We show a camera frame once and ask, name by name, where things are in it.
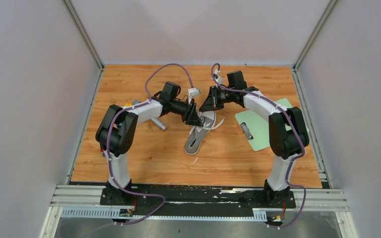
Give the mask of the white shoelace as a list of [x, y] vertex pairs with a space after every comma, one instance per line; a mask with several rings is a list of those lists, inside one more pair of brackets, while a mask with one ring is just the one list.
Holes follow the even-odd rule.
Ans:
[[194, 131], [201, 132], [202, 130], [214, 130], [222, 125], [225, 118], [223, 118], [219, 123], [216, 123], [217, 114], [215, 111], [199, 112], [198, 116], [202, 119], [202, 126], [193, 126], [189, 132], [191, 135]]

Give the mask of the grey canvas sneaker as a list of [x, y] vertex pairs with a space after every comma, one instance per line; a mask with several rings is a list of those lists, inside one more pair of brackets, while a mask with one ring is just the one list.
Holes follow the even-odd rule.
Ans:
[[188, 139], [184, 145], [184, 151], [188, 155], [195, 155], [202, 144], [203, 139], [207, 136], [210, 131], [202, 130], [201, 132], [194, 131], [188, 136]]

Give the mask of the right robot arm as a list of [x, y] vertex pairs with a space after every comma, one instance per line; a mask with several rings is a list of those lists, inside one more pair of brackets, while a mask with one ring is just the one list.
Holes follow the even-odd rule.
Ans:
[[282, 107], [259, 89], [249, 87], [240, 70], [227, 74], [227, 86], [221, 84], [218, 69], [212, 68], [211, 77], [215, 84], [210, 87], [206, 100], [199, 108], [201, 112], [221, 110], [225, 103], [236, 103], [268, 122], [269, 145], [274, 161], [265, 181], [263, 199], [266, 205], [276, 207], [291, 187], [289, 177], [293, 163], [304, 156], [305, 147], [309, 144], [303, 114], [298, 107]]

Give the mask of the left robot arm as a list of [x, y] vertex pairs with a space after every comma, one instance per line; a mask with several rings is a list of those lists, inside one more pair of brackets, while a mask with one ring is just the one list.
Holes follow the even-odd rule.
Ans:
[[132, 199], [132, 191], [127, 188], [131, 182], [127, 153], [140, 123], [174, 113], [180, 115], [186, 125], [203, 125], [194, 100], [183, 102], [177, 99], [179, 90], [178, 84], [168, 81], [162, 91], [142, 103], [125, 108], [111, 105], [107, 109], [95, 138], [107, 158], [108, 182], [115, 188], [113, 198], [120, 205], [126, 205]]

